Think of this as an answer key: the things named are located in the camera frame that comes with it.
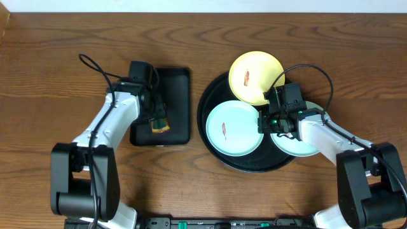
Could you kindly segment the green and orange sponge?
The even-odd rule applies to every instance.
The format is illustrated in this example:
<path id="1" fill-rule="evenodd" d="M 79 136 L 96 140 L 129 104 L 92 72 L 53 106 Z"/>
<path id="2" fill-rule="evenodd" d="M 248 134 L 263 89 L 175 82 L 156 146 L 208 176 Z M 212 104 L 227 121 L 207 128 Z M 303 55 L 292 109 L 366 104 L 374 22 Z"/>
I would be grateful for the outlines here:
<path id="1" fill-rule="evenodd" d="M 151 122 L 151 130 L 154 134 L 166 132 L 169 129 L 170 126 L 166 118 L 160 118 Z"/>

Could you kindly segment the mint green plate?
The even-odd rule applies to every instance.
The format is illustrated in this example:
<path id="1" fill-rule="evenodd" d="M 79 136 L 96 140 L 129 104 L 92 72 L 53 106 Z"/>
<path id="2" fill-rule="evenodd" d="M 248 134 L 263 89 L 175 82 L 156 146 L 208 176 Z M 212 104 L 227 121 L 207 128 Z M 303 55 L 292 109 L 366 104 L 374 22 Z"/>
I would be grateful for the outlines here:
<path id="1" fill-rule="evenodd" d="M 217 105 L 205 124 L 210 145 L 227 156 L 245 156 L 262 142 L 258 132 L 259 112 L 242 101 L 226 101 Z"/>
<path id="2" fill-rule="evenodd" d="M 303 141 L 292 139 L 293 135 L 291 133 L 283 134 L 280 137 L 277 134 L 270 134 L 270 136 L 275 145 L 289 155 L 305 157 L 319 153 L 319 150 L 313 146 Z"/>

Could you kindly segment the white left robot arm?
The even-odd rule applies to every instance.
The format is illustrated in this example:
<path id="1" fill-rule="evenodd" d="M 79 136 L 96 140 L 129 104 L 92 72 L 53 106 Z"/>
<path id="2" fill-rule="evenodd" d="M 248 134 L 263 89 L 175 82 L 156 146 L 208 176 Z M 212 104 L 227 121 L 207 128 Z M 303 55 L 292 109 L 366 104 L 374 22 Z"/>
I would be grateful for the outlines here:
<path id="1" fill-rule="evenodd" d="M 89 228 L 135 228 L 137 211 L 120 200 L 115 153 L 133 122 L 164 113 L 156 86 L 109 86 L 101 110 L 83 133 L 52 149 L 52 212 L 81 219 Z"/>

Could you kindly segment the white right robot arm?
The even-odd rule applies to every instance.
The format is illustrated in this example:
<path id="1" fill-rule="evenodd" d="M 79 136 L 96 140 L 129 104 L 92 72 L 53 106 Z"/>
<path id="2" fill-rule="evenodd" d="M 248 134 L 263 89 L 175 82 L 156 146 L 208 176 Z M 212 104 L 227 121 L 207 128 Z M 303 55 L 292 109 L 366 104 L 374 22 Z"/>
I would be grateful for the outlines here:
<path id="1" fill-rule="evenodd" d="M 291 133 L 336 166 L 338 203 L 315 214 L 316 226 L 366 228 L 406 217 L 406 178 L 394 145 L 360 139 L 318 108 L 260 113 L 258 130 Z"/>

